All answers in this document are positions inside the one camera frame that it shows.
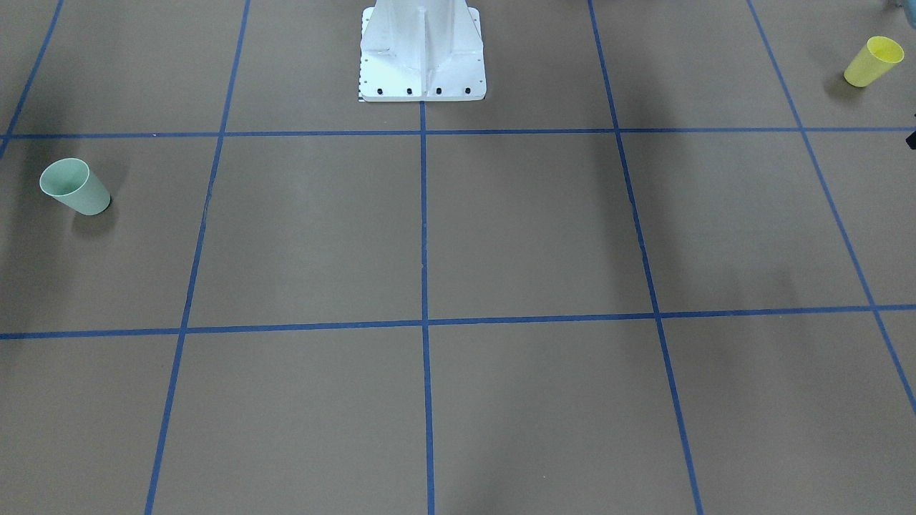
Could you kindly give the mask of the yellow plastic cup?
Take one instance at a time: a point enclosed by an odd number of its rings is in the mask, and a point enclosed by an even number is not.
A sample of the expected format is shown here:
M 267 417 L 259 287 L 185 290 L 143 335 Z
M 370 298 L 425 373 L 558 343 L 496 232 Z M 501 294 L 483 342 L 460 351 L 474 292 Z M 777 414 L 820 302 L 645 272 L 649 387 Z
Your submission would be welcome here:
M 864 88 L 876 82 L 905 59 L 905 50 L 896 40 L 871 36 L 844 69 L 843 78 L 851 86 Z

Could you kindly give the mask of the green plastic cup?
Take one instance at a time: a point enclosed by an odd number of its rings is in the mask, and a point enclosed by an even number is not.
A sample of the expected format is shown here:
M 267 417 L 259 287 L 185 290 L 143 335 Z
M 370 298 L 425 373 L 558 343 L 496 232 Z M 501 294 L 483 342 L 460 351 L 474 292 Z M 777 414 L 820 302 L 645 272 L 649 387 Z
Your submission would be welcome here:
M 102 214 L 112 201 L 111 193 L 89 165 L 73 157 L 46 167 L 39 177 L 39 188 L 80 215 Z

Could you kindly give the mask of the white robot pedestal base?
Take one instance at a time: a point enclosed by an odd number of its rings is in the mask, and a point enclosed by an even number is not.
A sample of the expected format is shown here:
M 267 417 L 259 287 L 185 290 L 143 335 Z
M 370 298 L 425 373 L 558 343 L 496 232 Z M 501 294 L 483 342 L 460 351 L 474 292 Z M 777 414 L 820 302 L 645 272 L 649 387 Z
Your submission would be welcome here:
M 464 1 L 376 1 L 361 16 L 362 102 L 475 102 L 487 96 L 478 9 Z

